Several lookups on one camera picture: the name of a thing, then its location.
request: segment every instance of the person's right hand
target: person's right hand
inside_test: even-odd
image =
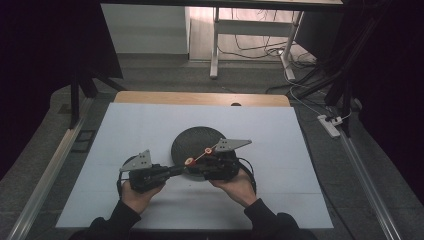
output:
[[[209,182],[214,187],[224,190],[231,199],[243,207],[248,207],[257,200],[249,175],[242,169],[229,181],[210,180]]]

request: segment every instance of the person's left hand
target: person's left hand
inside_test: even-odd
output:
[[[138,193],[131,189],[129,181],[125,181],[122,185],[122,202],[136,213],[141,214],[149,205],[152,197],[160,192],[164,186],[165,184],[147,192]]]

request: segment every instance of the hand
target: hand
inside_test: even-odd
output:
[[[229,181],[210,180],[209,182],[214,187],[224,190],[231,199],[243,207],[248,207],[257,200],[249,175],[242,169]]]
[[[165,184],[147,192],[138,193],[131,189],[129,181],[125,181],[122,185],[122,202],[138,214],[141,214],[149,205],[152,197],[160,192],[164,186]]]

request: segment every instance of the black circular disc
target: black circular disc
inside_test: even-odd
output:
[[[176,166],[184,166],[189,157],[198,157],[205,152],[205,148],[213,147],[225,136],[209,127],[193,127],[180,133],[172,143],[171,156]]]

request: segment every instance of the black sleeve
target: black sleeve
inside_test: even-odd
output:
[[[252,238],[267,240],[298,240],[300,230],[296,221],[287,213],[275,215],[262,201],[258,199],[244,210],[252,221]]]
[[[96,218],[87,230],[75,233],[69,240],[127,239],[130,229],[140,219],[140,215],[134,210],[118,201],[109,220]]]

